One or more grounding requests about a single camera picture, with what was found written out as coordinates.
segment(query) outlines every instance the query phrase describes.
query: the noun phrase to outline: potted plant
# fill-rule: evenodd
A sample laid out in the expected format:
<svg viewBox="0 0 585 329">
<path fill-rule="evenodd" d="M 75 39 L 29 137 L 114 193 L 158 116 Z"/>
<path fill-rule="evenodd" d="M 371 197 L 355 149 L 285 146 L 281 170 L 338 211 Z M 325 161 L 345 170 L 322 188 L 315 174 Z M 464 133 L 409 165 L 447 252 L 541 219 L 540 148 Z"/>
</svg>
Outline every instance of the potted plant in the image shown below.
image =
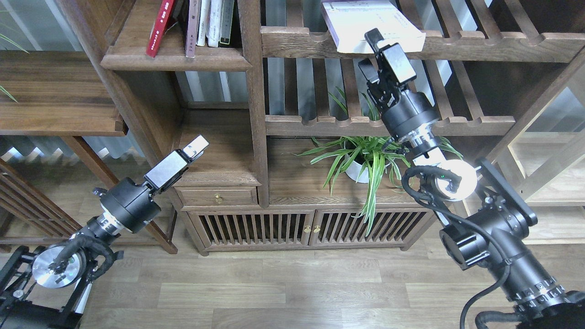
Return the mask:
<svg viewBox="0 0 585 329">
<path fill-rule="evenodd" d="M 329 95 L 342 110 L 347 112 L 347 106 L 344 102 L 345 94 L 340 88 L 337 88 L 337 91 L 341 95 L 343 101 L 331 93 L 329 93 Z M 370 102 L 369 98 L 363 93 L 362 96 L 365 97 L 368 103 L 369 118 L 372 120 L 380 119 L 377 109 Z M 462 158 L 461 153 L 455 150 L 446 138 L 440 138 L 442 143 L 439 147 L 441 149 L 452 152 Z M 342 173 L 348 174 L 348 176 L 357 183 L 365 182 L 368 184 L 366 202 L 357 216 L 363 216 L 364 222 L 367 222 L 366 235 L 369 235 L 376 216 L 376 191 L 378 190 L 378 187 L 380 187 L 380 183 L 385 174 L 388 174 L 393 185 L 401 188 L 397 183 L 402 179 L 400 165 L 403 164 L 406 165 L 406 167 L 410 167 L 410 162 L 405 156 L 408 149 L 391 141 L 390 137 L 342 136 L 339 139 L 328 143 L 319 143 L 314 137 L 312 140 L 316 147 L 303 152 L 298 156 L 314 155 L 335 148 L 333 151 L 326 152 L 313 158 L 310 162 L 310 164 L 314 164 L 329 157 L 334 158 L 325 179 L 325 183 L 323 184 L 323 188 L 331 183 L 329 191 L 330 193 L 333 193 L 335 181 Z M 359 168 L 357 170 L 357 176 L 355 175 L 356 171 L 353 167 Z"/>
</svg>

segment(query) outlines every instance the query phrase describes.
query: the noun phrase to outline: drawer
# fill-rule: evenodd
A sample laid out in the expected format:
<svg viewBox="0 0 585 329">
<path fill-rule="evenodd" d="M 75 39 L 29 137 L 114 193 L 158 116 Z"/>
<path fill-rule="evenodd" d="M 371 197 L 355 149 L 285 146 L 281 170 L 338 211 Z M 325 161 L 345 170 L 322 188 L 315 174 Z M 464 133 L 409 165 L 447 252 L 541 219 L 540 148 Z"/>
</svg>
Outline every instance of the drawer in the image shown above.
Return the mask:
<svg viewBox="0 0 585 329">
<path fill-rule="evenodd" d="M 256 186 L 176 187 L 183 207 L 258 204 Z"/>
</svg>

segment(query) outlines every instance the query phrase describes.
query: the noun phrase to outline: white book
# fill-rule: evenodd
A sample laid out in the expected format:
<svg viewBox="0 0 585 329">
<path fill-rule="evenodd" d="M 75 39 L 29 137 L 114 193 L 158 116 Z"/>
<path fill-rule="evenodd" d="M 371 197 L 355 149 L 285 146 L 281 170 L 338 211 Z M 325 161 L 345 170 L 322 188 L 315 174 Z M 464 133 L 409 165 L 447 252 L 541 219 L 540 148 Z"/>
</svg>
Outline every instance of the white book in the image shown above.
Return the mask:
<svg viewBox="0 0 585 329">
<path fill-rule="evenodd" d="M 385 44 L 399 43 L 406 53 L 420 52 L 425 44 L 426 34 L 389 0 L 323 1 L 321 9 L 340 53 L 373 53 L 364 34 L 374 28 L 380 31 Z"/>
<path fill-rule="evenodd" d="M 207 45 L 219 47 L 219 36 L 221 34 L 223 0 L 211 0 L 209 8 L 209 30 L 207 31 Z"/>
<path fill-rule="evenodd" d="M 211 0 L 201 0 L 201 12 L 199 13 L 199 30 L 197 31 L 197 46 L 205 46 L 205 36 L 209 27 L 209 6 Z"/>
</svg>

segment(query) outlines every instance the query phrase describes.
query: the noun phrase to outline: book spine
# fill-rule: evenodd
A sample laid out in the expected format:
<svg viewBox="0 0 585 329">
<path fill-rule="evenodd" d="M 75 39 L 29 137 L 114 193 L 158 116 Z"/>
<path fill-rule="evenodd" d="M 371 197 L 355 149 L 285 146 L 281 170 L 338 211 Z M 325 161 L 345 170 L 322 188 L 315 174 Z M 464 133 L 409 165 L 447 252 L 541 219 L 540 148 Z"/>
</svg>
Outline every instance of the book spine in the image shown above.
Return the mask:
<svg viewBox="0 0 585 329">
<path fill-rule="evenodd" d="M 168 18 L 171 16 L 173 4 L 175 0 L 164 0 L 160 5 L 159 14 L 156 16 L 154 28 L 150 34 L 148 47 L 146 47 L 146 54 L 150 57 L 156 56 L 159 52 L 160 42 L 163 39 L 164 28 L 167 26 Z"/>
<path fill-rule="evenodd" d="M 197 31 L 197 46 L 205 46 L 205 35 L 209 27 L 209 6 L 211 0 L 201 0 L 201 10 L 199 12 L 199 31 Z"/>
<path fill-rule="evenodd" d="M 201 0 L 190 0 L 189 16 L 187 18 L 187 38 L 185 39 L 185 56 L 189 58 L 195 57 L 195 45 L 197 44 L 200 13 Z"/>
<path fill-rule="evenodd" d="M 228 46 L 232 35 L 233 6 L 235 0 L 223 0 L 221 29 L 219 33 L 219 44 Z"/>
<path fill-rule="evenodd" d="M 219 46 L 219 34 L 221 31 L 223 0 L 211 0 L 209 9 L 209 31 L 207 34 L 207 45 L 209 47 Z"/>
</svg>

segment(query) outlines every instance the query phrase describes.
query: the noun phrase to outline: white flower pot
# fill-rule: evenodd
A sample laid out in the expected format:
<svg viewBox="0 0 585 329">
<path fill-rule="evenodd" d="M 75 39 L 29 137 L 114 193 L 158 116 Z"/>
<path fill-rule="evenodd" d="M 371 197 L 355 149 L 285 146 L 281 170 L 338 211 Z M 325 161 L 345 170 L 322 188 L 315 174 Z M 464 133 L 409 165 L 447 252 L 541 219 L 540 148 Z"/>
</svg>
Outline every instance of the white flower pot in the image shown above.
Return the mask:
<svg viewBox="0 0 585 329">
<path fill-rule="evenodd" d="M 367 183 L 368 181 L 370 181 L 370 171 L 366 166 L 366 169 L 360 175 L 360 171 L 362 170 L 362 166 L 364 166 L 364 164 L 360 164 L 360 163 L 353 161 L 349 165 L 349 168 L 347 168 L 345 173 L 349 176 L 349 178 L 351 178 L 352 180 L 354 180 L 358 183 Z"/>
</svg>

